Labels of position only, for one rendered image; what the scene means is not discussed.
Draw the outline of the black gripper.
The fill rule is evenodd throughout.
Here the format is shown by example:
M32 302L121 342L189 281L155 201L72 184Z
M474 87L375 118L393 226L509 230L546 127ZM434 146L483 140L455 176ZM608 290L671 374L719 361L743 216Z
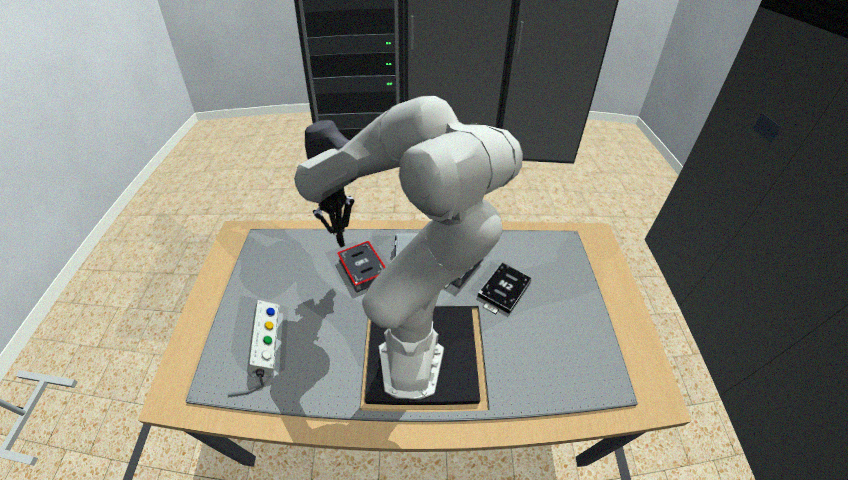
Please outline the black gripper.
M326 229L330 234L336 235L337 243L340 248L345 246L343 232L345 231L345 227L348 227L350 214L352 206L355 200L352 196L344 196L345 191L344 187L334 194L330 195L326 199L324 199L321 203L318 204L317 210L313 210L313 214L315 217L323 223ZM344 196L344 198L343 198ZM345 203L346 202L346 203ZM336 203L336 204L327 204L327 203ZM345 204L345 205L344 205ZM342 208L344 206L343 211L343 220L342 220ZM332 226L328 224L325 218L322 216L322 211L329 214L330 221ZM336 212L336 213L335 213ZM331 216L330 216L331 214ZM336 216L336 217L335 217ZM332 217L332 219L331 219ZM337 220L337 221L336 221ZM338 224L338 225L337 225ZM339 228L338 228L339 227Z

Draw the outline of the white operator button panel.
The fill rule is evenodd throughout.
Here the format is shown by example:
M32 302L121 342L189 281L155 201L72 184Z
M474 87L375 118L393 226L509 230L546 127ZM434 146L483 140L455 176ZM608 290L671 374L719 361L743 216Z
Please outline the white operator button panel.
M251 377L259 377L261 385L246 392L239 392L239 395L249 394L262 388L264 386L262 377L279 376L280 372L283 313L279 313L277 304L260 300L257 304L254 311L247 373Z

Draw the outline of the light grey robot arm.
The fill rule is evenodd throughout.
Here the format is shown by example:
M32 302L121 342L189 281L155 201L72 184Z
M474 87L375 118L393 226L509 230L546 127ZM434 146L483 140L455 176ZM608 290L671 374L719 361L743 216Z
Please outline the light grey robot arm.
M483 198L518 175L519 142L507 130L464 125L446 101L422 96L393 106L351 140L334 121L317 121L305 130L305 149L308 160L294 177L305 200L319 204L360 177L400 164L403 192L432 219L374 279L362 305L369 320L389 328L379 346L384 392L434 395L444 347L433 310L443 287L499 241L500 215Z

